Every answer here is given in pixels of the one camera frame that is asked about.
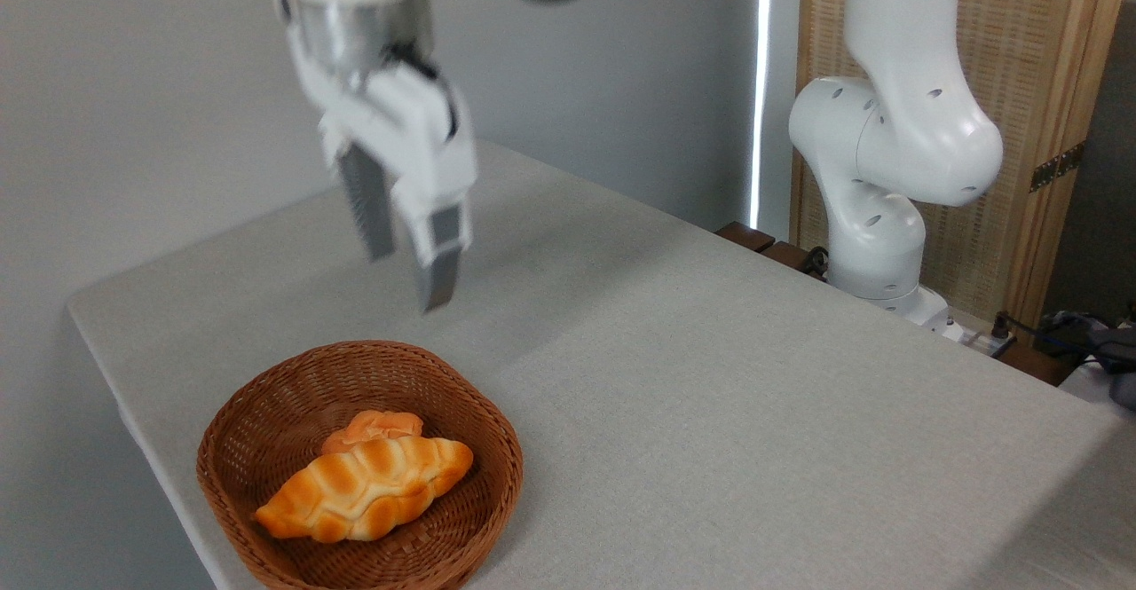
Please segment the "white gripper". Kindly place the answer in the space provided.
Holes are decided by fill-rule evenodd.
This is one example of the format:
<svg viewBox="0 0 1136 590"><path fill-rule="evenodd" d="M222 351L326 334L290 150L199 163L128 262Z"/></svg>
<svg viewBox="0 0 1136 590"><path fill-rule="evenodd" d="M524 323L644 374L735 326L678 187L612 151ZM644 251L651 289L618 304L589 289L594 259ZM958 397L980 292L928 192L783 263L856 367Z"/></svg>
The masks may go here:
<svg viewBox="0 0 1136 590"><path fill-rule="evenodd" d="M287 38L296 80L321 114L321 132L351 141L335 165L368 258L395 250L385 166L414 246L421 311L446 306L471 243L468 202L477 180L462 95L409 47L382 50L369 72L339 74L317 60L300 32Z"/></svg>

